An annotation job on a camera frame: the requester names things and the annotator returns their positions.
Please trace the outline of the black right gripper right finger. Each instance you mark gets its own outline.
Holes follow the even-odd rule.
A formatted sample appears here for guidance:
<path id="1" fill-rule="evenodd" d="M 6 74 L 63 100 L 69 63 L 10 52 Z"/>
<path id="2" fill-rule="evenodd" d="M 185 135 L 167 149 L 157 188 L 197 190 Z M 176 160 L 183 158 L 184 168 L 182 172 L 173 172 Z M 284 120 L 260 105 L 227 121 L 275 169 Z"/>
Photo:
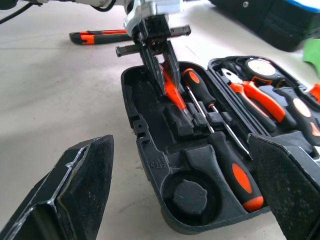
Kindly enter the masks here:
<path id="1" fill-rule="evenodd" d="M 260 190 L 286 240 L 320 240 L 320 161 L 274 137 L 247 137 Z"/>

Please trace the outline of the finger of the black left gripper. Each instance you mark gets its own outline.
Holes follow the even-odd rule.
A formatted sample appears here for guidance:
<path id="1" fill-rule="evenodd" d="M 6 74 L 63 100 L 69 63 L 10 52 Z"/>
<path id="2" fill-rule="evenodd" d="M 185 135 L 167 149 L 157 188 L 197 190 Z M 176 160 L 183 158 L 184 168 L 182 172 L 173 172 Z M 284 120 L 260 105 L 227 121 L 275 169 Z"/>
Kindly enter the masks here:
<path id="1" fill-rule="evenodd" d="M 153 55 L 149 47 L 141 48 L 141 59 L 146 69 L 159 85 L 161 92 L 166 95 L 167 92 L 165 90 L 165 78 L 162 66 L 160 65 L 158 59 Z"/>
<path id="2" fill-rule="evenodd" d="M 170 41 L 160 42 L 160 54 L 163 55 L 164 62 L 160 67 L 159 85 L 165 84 L 164 71 L 169 74 L 175 86 L 180 82 L 180 67 L 175 51 Z"/>

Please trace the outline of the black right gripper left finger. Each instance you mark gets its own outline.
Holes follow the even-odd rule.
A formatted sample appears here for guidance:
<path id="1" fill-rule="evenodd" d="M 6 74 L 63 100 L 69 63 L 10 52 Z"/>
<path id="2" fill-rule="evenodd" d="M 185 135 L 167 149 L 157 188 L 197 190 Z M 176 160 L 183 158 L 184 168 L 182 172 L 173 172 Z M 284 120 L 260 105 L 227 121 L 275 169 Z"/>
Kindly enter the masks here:
<path id="1" fill-rule="evenodd" d="M 0 240 L 96 240 L 113 162 L 110 134 L 66 149 L 18 206 Z"/>

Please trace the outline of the orange voltage tester screwdriver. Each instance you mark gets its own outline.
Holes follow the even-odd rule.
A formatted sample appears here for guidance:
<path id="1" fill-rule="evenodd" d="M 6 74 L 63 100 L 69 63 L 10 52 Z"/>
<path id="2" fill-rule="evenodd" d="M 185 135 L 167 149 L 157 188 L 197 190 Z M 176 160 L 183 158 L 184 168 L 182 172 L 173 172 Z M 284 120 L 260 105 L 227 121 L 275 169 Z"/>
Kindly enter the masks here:
<path id="1" fill-rule="evenodd" d="M 174 81 L 163 66 L 161 66 L 161 70 L 164 76 L 164 89 L 166 91 L 166 95 L 188 117 L 187 106 Z"/>

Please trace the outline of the black plastic tool case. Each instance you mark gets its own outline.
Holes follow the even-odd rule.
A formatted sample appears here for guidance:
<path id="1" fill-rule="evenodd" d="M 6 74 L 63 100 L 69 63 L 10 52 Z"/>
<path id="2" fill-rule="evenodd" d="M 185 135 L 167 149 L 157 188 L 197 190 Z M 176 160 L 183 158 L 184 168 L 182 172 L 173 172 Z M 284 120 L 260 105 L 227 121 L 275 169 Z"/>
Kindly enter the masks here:
<path id="1" fill-rule="evenodd" d="M 281 87 L 293 88 L 309 107 L 320 127 L 320 103 L 307 94 L 303 84 L 268 58 L 229 56 L 211 60 L 207 68 L 192 62 L 181 62 L 179 67 L 181 76 L 186 69 L 191 68 L 204 80 L 210 94 L 216 99 L 215 107 L 222 116 L 206 107 L 198 97 L 196 99 L 214 128 L 223 129 L 229 145 L 250 171 L 262 193 L 248 144 L 249 134 L 295 144 L 302 147 L 315 161 L 320 161 L 320 146 L 309 143 L 297 125 L 294 129 L 287 129 L 275 119 L 273 122 L 277 126 L 276 131 L 270 133 L 246 109 L 241 99 L 230 88 L 230 81 L 221 69 L 226 68 L 241 80 L 250 81 L 242 71 L 241 65 L 251 58 L 269 61 L 285 76 L 285 82 L 280 87 L 255 84 L 258 89 L 288 112 L 286 99 L 274 90 Z M 137 137 L 136 144 L 142 166 L 160 203 L 162 216 L 172 229 L 185 235 L 194 235 L 243 222 L 271 211 L 263 193 L 263 207 L 254 212 L 247 212 L 229 189 L 214 160 L 214 151 L 207 143 L 210 132 L 206 120 L 186 92 L 185 87 L 188 85 L 183 78 L 180 81 L 181 96 L 191 114 L 190 117 L 187 117 L 168 96 L 161 93 L 143 66 L 127 69 L 121 76 L 121 84 L 130 126 Z M 238 146 L 222 119 L 249 151 L 251 158 Z"/>

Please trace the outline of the small orange tool part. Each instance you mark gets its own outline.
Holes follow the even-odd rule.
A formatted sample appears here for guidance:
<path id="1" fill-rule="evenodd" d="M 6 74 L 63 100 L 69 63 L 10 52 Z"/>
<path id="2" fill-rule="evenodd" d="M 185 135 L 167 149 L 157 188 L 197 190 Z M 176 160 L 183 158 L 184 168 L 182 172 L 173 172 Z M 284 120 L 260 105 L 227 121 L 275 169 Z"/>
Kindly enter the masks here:
<path id="1" fill-rule="evenodd" d="M 320 104 L 320 83 L 315 83 L 306 93 Z"/>

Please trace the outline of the slim black orange screwdriver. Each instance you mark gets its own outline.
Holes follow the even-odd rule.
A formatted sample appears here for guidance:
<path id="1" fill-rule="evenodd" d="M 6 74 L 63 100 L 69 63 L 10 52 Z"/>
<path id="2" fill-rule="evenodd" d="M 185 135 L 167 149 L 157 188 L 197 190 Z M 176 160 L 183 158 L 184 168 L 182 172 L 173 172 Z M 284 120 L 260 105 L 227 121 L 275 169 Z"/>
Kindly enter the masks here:
<path id="1" fill-rule="evenodd" d="M 221 113 L 215 107 L 216 99 L 210 94 L 205 84 L 205 81 L 193 68 L 187 68 L 182 73 L 182 78 L 186 82 L 186 84 L 190 87 L 195 97 L 199 98 L 206 107 L 208 107 L 209 109 L 212 109 L 215 113 L 218 113 L 222 117 Z M 241 147 L 243 151 L 250 158 L 252 158 L 249 151 L 241 143 L 239 138 L 235 135 L 234 131 L 231 129 L 231 127 L 223 118 L 222 118 L 222 123 L 224 124 L 224 126 L 226 127 L 227 131 L 230 133 L 232 138 L 236 141 L 238 146 Z"/>

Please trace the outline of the orange black utility knife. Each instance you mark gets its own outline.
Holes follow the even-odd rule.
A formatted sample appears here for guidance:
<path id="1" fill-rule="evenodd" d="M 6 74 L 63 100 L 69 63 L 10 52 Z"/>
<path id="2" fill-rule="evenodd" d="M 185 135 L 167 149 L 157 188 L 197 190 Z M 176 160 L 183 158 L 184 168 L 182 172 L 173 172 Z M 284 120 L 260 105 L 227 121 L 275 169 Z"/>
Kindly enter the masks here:
<path id="1" fill-rule="evenodd" d="M 103 45 L 132 40 L 124 29 L 71 32 L 69 39 L 77 45 Z"/>

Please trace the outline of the thick black orange screwdriver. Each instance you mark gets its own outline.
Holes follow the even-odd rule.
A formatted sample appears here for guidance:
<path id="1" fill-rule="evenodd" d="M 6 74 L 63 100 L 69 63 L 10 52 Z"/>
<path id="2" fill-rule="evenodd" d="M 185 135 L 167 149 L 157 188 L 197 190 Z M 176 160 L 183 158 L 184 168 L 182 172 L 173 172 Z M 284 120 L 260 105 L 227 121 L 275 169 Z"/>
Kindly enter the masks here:
<path id="1" fill-rule="evenodd" d="M 206 138 L 207 144 L 212 147 L 214 160 L 222 174 L 228 188 L 247 212 L 255 212 L 265 204 L 265 199 L 255 182 L 254 177 L 245 164 L 229 145 L 225 132 L 221 127 L 215 128 L 208 120 L 202 106 L 189 86 L 184 88 L 193 104 L 203 115 L 210 135 Z"/>

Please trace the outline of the black orange tape measure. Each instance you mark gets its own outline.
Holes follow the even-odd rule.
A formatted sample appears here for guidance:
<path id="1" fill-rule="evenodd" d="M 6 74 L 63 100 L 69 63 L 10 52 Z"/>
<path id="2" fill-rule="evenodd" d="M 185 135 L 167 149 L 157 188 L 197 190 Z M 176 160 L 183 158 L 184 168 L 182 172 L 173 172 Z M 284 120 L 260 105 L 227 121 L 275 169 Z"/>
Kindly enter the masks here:
<path id="1" fill-rule="evenodd" d="M 247 78 L 258 87 L 273 86 L 281 87 L 286 78 L 274 67 L 272 63 L 261 58 L 250 58 L 241 64 L 241 69 Z"/>

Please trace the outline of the large black box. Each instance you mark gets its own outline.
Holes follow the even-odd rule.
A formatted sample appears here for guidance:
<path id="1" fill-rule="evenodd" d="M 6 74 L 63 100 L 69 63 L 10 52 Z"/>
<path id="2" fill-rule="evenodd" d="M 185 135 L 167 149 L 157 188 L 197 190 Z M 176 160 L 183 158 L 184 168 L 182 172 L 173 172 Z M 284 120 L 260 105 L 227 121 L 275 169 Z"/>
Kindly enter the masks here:
<path id="1" fill-rule="evenodd" d="M 271 46 L 294 52 L 320 37 L 320 0 L 209 0 L 218 11 Z"/>

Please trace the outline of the green plastic object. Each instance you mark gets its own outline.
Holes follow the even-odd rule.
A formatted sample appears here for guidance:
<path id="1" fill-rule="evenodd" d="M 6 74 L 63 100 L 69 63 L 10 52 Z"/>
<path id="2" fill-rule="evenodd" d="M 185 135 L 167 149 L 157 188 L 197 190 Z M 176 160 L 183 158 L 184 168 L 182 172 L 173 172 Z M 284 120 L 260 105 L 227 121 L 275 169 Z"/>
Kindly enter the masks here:
<path id="1" fill-rule="evenodd" d="M 302 59 L 314 66 L 317 77 L 320 79 L 320 38 L 308 39 L 305 42 Z"/>

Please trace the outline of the black orange handled tool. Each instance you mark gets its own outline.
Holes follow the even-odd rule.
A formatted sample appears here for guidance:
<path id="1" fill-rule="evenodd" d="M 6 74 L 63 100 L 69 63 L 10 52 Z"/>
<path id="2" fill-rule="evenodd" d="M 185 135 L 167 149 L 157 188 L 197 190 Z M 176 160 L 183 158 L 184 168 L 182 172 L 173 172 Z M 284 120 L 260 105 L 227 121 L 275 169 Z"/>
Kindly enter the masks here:
<path id="1" fill-rule="evenodd" d="M 297 122 L 297 128 L 313 146 L 320 147 L 320 127 L 310 108 L 299 98 L 292 87 L 280 87 L 274 90 L 287 102 L 287 110 Z"/>

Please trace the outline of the orange handled pliers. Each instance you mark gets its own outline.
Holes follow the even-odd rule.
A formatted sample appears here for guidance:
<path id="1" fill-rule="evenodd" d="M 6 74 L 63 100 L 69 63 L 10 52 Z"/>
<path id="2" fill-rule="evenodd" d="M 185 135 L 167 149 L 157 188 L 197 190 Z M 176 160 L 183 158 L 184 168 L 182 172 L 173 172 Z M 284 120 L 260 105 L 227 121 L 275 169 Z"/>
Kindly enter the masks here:
<path id="1" fill-rule="evenodd" d="M 229 87 L 240 98 L 246 109 L 260 121 L 268 132 L 273 133 L 277 130 L 273 120 L 289 130 L 297 126 L 296 120 L 288 111 L 269 95 L 262 92 L 254 82 L 243 81 L 226 68 L 222 68 L 221 72 L 229 80 Z"/>

